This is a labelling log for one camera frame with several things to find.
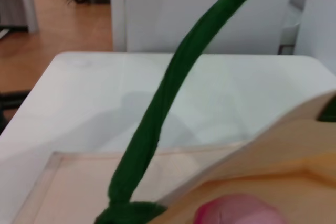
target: pink ball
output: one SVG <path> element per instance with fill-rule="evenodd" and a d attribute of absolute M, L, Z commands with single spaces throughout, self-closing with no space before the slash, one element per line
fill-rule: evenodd
<path fill-rule="evenodd" d="M 219 197 L 202 205 L 194 224 L 286 224 L 272 206 L 246 194 Z"/>

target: green twisted cloth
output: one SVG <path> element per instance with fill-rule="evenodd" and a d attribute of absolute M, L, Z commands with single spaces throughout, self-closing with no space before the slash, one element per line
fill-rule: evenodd
<path fill-rule="evenodd" d="M 114 172 L 107 209 L 96 224 L 145 224 L 165 211 L 151 202 L 130 202 L 157 147 L 162 124 L 191 67 L 245 0 L 218 0 L 185 36 Z"/>

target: plywood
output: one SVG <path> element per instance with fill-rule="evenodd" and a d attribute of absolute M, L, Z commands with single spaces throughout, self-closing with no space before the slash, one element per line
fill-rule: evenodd
<path fill-rule="evenodd" d="M 151 224 L 193 223 L 196 210 L 223 195 L 248 193 L 295 224 L 335 223 L 336 124 L 316 118 L 330 93 L 294 109 L 198 179 Z"/>
<path fill-rule="evenodd" d="M 159 151 L 133 200 L 160 200 L 239 147 L 240 144 Z M 107 189 L 121 155 L 55 153 L 14 224 L 92 224 L 108 204 Z"/>

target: knot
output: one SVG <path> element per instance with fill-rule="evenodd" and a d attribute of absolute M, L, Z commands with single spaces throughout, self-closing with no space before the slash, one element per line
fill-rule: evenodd
<path fill-rule="evenodd" d="M 152 202 L 111 203 L 94 224 L 146 224 L 165 210 Z"/>

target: wooden board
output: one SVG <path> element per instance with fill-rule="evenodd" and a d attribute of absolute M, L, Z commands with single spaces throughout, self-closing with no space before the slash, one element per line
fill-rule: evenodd
<path fill-rule="evenodd" d="M 160 200 L 240 146 L 158 151 L 133 200 Z M 108 204 L 107 189 L 121 156 L 53 154 L 14 224 L 92 224 Z"/>

